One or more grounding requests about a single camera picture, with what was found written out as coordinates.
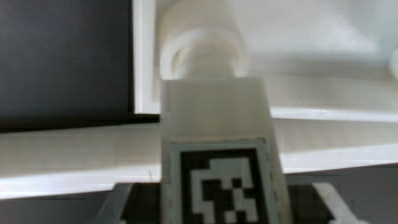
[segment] cylindrical white part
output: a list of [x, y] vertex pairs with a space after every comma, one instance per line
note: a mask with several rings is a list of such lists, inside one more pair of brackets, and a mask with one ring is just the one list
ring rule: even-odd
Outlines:
[[224, 0], [181, 0], [160, 24], [161, 78], [245, 76], [248, 56]]
[[394, 50], [389, 57], [389, 71], [394, 78], [398, 79], [398, 49]]

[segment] dark wall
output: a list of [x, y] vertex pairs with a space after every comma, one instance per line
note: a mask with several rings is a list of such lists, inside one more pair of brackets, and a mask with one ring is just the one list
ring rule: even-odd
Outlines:
[[0, 201], [0, 224], [85, 224], [108, 192]]

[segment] white tube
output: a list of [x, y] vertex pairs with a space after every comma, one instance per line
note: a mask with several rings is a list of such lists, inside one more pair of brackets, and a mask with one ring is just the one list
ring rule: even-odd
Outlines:
[[248, 56], [231, 10], [222, 0], [183, 0], [160, 24], [160, 74], [245, 76]]

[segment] white plastic part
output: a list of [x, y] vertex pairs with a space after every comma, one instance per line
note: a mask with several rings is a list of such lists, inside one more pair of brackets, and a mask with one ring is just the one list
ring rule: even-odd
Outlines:
[[181, 0], [160, 23], [161, 78], [181, 79], [192, 71], [220, 75], [229, 67], [232, 75], [245, 76], [248, 56], [229, 6], [224, 0]]
[[[289, 199], [268, 113], [264, 84], [257, 78], [163, 81], [161, 92], [161, 207], [169, 209], [172, 143], [264, 139], [272, 167], [272, 187], [279, 198], [282, 224], [291, 223]], [[163, 221], [170, 220], [169, 210]]]
[[398, 79], [398, 49], [394, 50], [389, 57], [389, 71], [394, 78]]
[[133, 0], [133, 79], [135, 113], [156, 113], [154, 100], [154, 23], [156, 0]]
[[312, 186], [336, 218], [328, 224], [368, 224], [364, 221], [357, 220], [334, 186], [328, 183], [312, 183]]

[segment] white surface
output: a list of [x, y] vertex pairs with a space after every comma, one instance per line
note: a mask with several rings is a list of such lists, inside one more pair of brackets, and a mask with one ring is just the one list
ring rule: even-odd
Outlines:
[[[158, 16], [172, 2], [158, 0]], [[248, 75], [272, 79], [272, 117], [396, 122], [398, 81], [387, 62], [398, 46], [398, 2], [225, 2], [248, 48]]]
[[0, 198], [110, 190], [160, 180], [160, 133], [147, 125], [0, 135]]
[[[398, 124], [273, 120], [284, 173], [398, 163]], [[0, 199], [160, 180], [160, 127], [0, 135]]]

